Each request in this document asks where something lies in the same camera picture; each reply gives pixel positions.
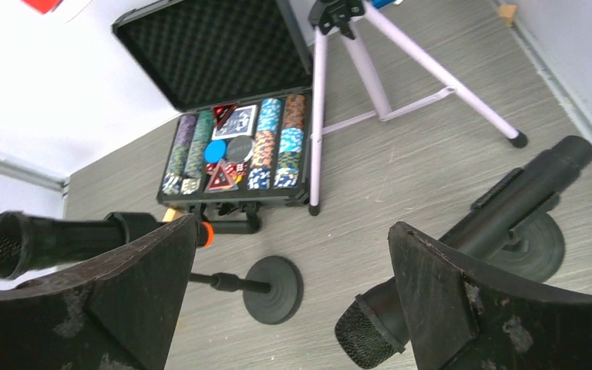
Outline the black microphone plain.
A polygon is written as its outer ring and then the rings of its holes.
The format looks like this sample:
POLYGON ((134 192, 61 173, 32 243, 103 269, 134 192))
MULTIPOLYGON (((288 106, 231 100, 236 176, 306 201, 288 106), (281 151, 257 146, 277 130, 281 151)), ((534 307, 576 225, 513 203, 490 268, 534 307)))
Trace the black microphone plain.
MULTIPOLYGON (((592 144, 566 136, 526 166, 511 170, 470 207, 470 212, 440 237, 440 242, 484 261, 507 243, 508 230, 529 210, 561 195, 592 161, 592 144)), ((409 334, 395 279, 355 297, 338 319, 335 337, 360 368, 372 369, 405 350, 409 334)))

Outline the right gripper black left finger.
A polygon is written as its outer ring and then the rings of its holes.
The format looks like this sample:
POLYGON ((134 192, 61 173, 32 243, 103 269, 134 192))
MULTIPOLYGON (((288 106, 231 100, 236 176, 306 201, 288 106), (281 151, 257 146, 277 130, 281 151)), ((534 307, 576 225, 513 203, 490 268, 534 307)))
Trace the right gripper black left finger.
POLYGON ((0 369, 162 369, 196 251, 186 215, 0 291, 0 369))

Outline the lilac tripod music stand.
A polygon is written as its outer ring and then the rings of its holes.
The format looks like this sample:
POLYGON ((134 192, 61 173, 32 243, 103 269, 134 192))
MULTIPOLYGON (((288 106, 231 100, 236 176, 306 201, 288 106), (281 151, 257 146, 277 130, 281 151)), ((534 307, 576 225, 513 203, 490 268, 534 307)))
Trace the lilac tripod music stand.
POLYGON ((311 101, 311 155, 310 191, 308 210, 310 215, 320 213, 320 180, 323 136, 335 130, 360 123, 372 117, 382 122, 437 102, 455 94, 479 115, 497 128, 516 148, 528 144, 527 136, 510 125, 501 115, 483 102, 471 89, 460 82, 451 72, 434 60, 395 23, 384 16, 370 1, 316 1, 308 16, 314 29, 314 64, 311 101), (390 105, 377 70, 355 26, 355 18, 364 17, 387 39, 394 42, 405 54, 416 61, 429 74, 444 84, 444 88, 430 96, 393 109, 390 105), (328 33, 338 29, 342 41, 363 82, 374 109, 331 126, 324 125, 325 84, 328 61, 328 33))

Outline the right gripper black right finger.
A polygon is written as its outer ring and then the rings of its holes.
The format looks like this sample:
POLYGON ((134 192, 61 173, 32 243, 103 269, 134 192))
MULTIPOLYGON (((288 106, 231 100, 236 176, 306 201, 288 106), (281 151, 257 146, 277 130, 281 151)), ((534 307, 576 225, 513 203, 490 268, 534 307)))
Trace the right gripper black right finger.
POLYGON ((592 295, 536 283, 404 222, 388 245, 420 369, 592 369, 592 295))

